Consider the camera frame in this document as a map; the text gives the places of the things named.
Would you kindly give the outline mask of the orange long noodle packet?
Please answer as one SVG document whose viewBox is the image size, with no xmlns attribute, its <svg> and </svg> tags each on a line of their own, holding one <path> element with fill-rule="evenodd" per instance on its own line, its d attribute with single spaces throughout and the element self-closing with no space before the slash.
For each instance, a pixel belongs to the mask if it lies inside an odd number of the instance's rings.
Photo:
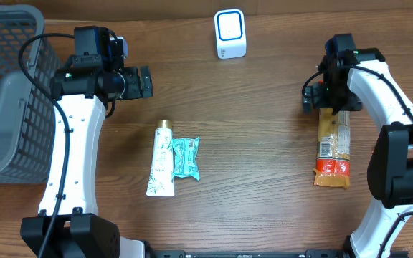
<svg viewBox="0 0 413 258">
<path fill-rule="evenodd" d="M 315 185 L 350 187 L 350 132 L 349 111 L 334 115 L 330 107 L 319 110 Z"/>
</svg>

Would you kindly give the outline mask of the teal snack packet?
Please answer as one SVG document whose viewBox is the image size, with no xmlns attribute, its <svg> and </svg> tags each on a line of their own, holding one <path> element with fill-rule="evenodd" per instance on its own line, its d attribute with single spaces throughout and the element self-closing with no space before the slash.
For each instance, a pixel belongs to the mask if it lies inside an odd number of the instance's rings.
<svg viewBox="0 0 413 258">
<path fill-rule="evenodd" d="M 199 150 L 200 137 L 173 139 L 174 172 L 173 177 L 192 177 L 200 180 L 196 157 Z"/>
</svg>

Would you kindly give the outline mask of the white tube with gold cap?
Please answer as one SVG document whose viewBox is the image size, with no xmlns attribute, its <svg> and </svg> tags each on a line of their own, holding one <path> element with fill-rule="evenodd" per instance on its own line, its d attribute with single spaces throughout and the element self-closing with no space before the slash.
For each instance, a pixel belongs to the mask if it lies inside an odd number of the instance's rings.
<svg viewBox="0 0 413 258">
<path fill-rule="evenodd" d="M 170 120 L 157 122 L 147 196 L 174 196 L 173 131 Z"/>
</svg>

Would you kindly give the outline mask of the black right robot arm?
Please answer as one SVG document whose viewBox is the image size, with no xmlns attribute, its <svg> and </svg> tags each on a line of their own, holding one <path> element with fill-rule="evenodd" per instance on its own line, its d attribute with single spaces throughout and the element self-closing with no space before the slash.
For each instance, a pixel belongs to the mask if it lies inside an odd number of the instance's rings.
<svg viewBox="0 0 413 258">
<path fill-rule="evenodd" d="M 393 257 L 391 246 L 413 217 L 413 103 L 393 79 L 381 52 L 327 51 L 318 65 L 322 83 L 306 81 L 303 96 L 313 108 L 352 111 L 359 100 L 379 129 L 367 168 L 371 203 L 346 239 L 350 257 Z"/>
</svg>

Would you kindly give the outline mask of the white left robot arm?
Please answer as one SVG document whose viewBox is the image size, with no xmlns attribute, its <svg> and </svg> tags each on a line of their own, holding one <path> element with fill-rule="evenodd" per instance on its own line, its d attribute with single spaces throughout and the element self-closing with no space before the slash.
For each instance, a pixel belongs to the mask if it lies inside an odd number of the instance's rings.
<svg viewBox="0 0 413 258">
<path fill-rule="evenodd" d="M 152 97 L 147 67 L 59 69 L 50 82 L 57 121 L 49 178 L 36 217 L 21 236 L 38 257 L 153 257 L 148 242 L 126 239 L 98 215 L 95 174 L 107 106 Z"/>
</svg>

